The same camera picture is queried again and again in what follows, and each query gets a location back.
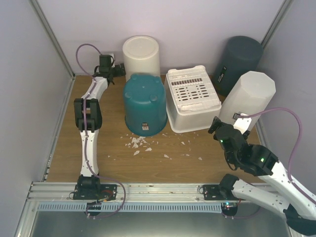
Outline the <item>white cylindrical bin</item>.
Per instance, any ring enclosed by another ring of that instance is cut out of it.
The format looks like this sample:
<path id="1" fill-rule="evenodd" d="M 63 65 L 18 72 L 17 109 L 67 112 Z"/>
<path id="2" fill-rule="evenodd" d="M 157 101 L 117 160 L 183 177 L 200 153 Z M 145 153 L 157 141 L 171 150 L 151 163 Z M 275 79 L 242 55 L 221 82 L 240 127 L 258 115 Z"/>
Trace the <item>white cylindrical bin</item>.
<path id="1" fill-rule="evenodd" d="M 150 36 L 133 36 L 123 46 L 125 78 L 133 74 L 160 76 L 159 44 Z"/>

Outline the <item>white rectangular tub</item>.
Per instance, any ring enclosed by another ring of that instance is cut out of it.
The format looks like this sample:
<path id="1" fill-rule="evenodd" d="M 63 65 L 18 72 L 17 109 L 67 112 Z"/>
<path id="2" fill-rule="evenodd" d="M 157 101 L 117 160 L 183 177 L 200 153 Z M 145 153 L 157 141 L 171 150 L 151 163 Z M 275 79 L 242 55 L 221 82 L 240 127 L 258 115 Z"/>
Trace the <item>white rectangular tub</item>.
<path id="1" fill-rule="evenodd" d="M 205 66 L 169 70 L 164 87 L 168 120 L 175 133 L 209 129 L 219 116 L 222 103 Z"/>

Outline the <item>white faceted bin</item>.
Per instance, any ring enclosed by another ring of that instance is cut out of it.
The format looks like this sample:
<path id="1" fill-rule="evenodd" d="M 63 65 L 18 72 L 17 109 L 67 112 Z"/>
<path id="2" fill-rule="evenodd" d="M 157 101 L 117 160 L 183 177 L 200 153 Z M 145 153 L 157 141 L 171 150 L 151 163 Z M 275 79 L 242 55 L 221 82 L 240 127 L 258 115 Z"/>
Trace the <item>white faceted bin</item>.
<path id="1" fill-rule="evenodd" d="M 238 79 L 222 104 L 219 119 L 234 124 L 235 113 L 252 115 L 265 110 L 274 94 L 276 86 L 265 73 L 249 71 Z"/>

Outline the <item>teal round bin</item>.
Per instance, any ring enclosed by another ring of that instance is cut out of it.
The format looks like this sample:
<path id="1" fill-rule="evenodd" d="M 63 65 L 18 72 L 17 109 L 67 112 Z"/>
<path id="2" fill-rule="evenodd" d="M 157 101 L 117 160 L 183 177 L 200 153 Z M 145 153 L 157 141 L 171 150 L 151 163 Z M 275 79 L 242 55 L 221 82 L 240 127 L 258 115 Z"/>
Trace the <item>teal round bin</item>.
<path id="1" fill-rule="evenodd" d="M 125 124 L 139 136 L 160 133 L 167 123 L 166 91 L 160 77 L 133 74 L 123 88 Z"/>

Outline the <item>dark grey round bin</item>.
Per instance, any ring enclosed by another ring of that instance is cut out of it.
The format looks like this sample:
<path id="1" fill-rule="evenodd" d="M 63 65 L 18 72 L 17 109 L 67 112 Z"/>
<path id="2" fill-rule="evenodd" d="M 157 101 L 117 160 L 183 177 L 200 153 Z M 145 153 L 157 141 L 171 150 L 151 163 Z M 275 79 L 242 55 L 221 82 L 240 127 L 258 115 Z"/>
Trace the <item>dark grey round bin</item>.
<path id="1" fill-rule="evenodd" d="M 254 71 L 263 55 L 262 45 L 246 36 L 229 38 L 211 81 L 222 96 L 227 96 L 240 76 Z"/>

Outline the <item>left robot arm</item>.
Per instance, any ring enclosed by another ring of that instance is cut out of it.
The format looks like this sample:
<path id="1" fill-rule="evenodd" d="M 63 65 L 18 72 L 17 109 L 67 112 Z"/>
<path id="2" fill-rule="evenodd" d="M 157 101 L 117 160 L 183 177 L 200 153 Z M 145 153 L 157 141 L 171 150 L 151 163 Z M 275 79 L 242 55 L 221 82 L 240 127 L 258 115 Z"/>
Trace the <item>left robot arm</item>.
<path id="1" fill-rule="evenodd" d="M 124 73 L 124 69 L 115 64 L 114 54 L 101 54 L 87 92 L 74 100 L 75 123 L 82 142 L 82 166 L 77 190 L 90 199 L 97 199 L 102 193 L 97 165 L 97 138 L 103 122 L 99 100 L 120 73 Z"/>

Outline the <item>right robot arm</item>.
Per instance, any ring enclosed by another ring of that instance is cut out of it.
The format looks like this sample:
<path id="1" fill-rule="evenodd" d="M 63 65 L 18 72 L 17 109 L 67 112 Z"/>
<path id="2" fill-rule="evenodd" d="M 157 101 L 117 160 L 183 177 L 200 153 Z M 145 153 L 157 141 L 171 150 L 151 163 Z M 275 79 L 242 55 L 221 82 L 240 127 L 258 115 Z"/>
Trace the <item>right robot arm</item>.
<path id="1" fill-rule="evenodd" d="M 226 174 L 219 183 L 219 196 L 232 197 L 257 204 L 286 220 L 294 231 L 305 235 L 316 234 L 316 196 L 294 178 L 278 157 L 262 145 L 248 144 L 249 118 L 239 118 L 231 125 L 218 117 L 213 119 L 209 133 L 213 134 L 224 151 L 231 170 L 241 169 L 265 181 L 276 194 L 259 189 L 240 178 Z"/>

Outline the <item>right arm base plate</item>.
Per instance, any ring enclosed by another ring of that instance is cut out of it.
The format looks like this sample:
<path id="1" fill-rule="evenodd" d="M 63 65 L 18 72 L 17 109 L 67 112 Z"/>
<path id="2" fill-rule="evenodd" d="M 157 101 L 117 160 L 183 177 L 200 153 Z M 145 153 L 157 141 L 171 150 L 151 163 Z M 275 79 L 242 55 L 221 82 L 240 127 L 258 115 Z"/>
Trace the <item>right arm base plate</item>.
<path id="1" fill-rule="evenodd" d="M 218 184 L 204 184 L 199 186 L 197 191 L 203 195 L 204 200 L 237 200 L 231 191 L 221 188 Z"/>

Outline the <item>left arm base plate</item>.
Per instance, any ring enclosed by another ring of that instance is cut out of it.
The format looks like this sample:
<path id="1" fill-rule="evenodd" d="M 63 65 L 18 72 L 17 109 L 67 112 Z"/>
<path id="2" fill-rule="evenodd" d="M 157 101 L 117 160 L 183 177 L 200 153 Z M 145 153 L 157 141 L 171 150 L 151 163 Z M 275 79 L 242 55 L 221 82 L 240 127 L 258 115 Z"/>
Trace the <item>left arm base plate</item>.
<path id="1" fill-rule="evenodd" d="M 116 199 L 117 188 L 118 186 L 114 184 L 101 184 L 100 189 L 76 185 L 75 190 L 69 194 L 69 198 L 71 200 L 111 201 Z"/>

